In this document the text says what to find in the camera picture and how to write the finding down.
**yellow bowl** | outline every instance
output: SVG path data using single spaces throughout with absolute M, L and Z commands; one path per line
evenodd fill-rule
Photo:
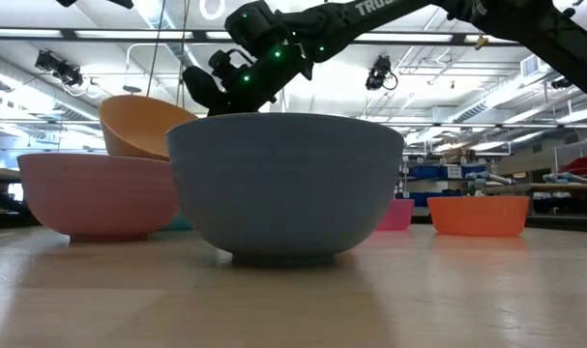
M 140 96 L 116 96 L 100 106 L 103 137 L 111 156 L 168 160 L 166 132 L 195 119 L 196 115 L 173 104 Z

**gray bowl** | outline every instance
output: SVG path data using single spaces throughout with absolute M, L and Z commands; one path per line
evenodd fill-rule
M 268 113 L 167 135 L 181 207 L 239 259 L 320 259 L 355 247 L 393 199 L 402 136 L 344 117 Z

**red object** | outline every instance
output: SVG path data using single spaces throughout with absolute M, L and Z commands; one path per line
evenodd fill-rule
M 166 161 L 34 154 L 18 165 L 33 215 L 73 242 L 146 239 L 179 210 Z
M 562 170 L 574 175 L 587 175 L 587 157 L 573 160 L 570 164 Z
M 411 225 L 413 199 L 396 199 L 377 227 L 377 231 L 405 231 Z
M 525 229 L 529 197 L 429 198 L 428 207 L 439 234 L 516 237 Z

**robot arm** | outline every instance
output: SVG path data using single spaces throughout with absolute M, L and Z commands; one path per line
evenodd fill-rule
M 587 32 L 552 0 L 356 0 L 294 14 L 274 14 L 265 2 L 256 1 L 225 22 L 233 41 L 256 61 L 234 67 L 230 54 L 217 52 L 210 66 L 224 91 L 197 67 L 188 68 L 183 78 L 210 115 L 253 112 L 273 102 L 298 73 L 311 79 L 313 63 L 329 60 L 358 36 L 430 4 L 489 35 L 524 44 L 587 93 Z

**pink bowl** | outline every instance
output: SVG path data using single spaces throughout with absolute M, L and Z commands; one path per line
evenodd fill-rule
M 377 231 L 404 231 L 411 224 L 413 199 L 396 199 L 390 203 L 388 213 L 383 217 Z
M 146 239 L 179 209 L 166 161 L 35 154 L 18 165 L 33 215 L 73 242 Z

